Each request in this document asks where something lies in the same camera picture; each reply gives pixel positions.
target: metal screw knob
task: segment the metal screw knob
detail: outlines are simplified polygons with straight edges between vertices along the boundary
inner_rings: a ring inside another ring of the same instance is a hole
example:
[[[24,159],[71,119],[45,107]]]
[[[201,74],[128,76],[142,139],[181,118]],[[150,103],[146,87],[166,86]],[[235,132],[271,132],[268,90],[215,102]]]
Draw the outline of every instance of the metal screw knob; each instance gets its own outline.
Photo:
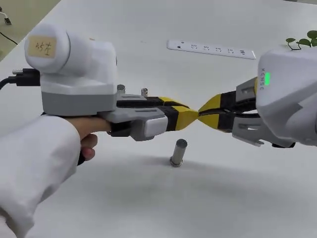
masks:
[[[147,97],[148,96],[148,89],[147,88],[142,88],[141,89],[141,95],[143,97]]]
[[[117,85],[117,93],[118,94],[125,94],[125,86],[123,84]]]

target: socket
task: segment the socket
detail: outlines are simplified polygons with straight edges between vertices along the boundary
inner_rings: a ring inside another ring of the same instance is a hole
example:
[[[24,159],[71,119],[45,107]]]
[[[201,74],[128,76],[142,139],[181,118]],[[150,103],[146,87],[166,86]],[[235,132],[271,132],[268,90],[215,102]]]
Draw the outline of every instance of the socket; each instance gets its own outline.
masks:
[[[224,47],[214,44],[201,44],[190,41],[168,40],[167,48],[177,51],[188,51],[218,56],[228,56],[255,60],[256,56],[252,50]]]

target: finger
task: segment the finger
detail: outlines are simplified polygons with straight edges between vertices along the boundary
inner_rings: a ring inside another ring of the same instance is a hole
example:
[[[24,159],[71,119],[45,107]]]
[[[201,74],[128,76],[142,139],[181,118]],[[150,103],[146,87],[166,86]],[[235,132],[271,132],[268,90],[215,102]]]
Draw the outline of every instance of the finger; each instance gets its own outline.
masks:
[[[84,139],[82,139],[81,146],[94,148],[97,145],[97,143],[98,143],[98,137],[94,134],[89,134]]]
[[[81,149],[81,153],[85,157],[85,161],[91,160],[92,158],[94,158],[94,156],[96,154],[94,149],[88,148],[88,147],[83,147]]]
[[[110,123],[102,118],[89,118],[91,133],[98,131],[111,131]]]

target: white sleeve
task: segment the white sleeve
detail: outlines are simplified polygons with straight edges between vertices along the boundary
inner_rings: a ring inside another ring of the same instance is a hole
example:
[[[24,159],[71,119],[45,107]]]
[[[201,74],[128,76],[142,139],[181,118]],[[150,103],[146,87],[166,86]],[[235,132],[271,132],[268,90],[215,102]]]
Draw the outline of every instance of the white sleeve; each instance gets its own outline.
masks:
[[[17,238],[33,227],[37,205],[75,173],[80,147],[75,127],[50,116],[0,138],[0,209]],[[0,212],[0,231],[3,224]]]

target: gray plastic bracket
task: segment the gray plastic bracket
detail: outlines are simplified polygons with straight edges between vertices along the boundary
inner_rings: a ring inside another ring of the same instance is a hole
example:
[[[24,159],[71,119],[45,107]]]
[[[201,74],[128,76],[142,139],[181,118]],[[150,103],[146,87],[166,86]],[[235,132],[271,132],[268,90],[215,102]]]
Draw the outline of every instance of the gray plastic bracket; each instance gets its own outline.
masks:
[[[117,100],[146,100],[141,95],[118,94]],[[112,123],[132,121],[130,136],[136,141],[151,140],[154,137],[145,137],[145,123],[147,120],[163,118],[165,114],[158,108],[116,108],[112,112],[98,113],[102,118]]]
[[[256,77],[248,80],[237,86],[236,88],[236,102],[255,98],[254,85],[256,82]]]
[[[232,136],[255,146],[264,143],[261,140],[282,146],[289,147],[294,142],[277,138],[264,124],[261,118],[238,118],[233,123]]]

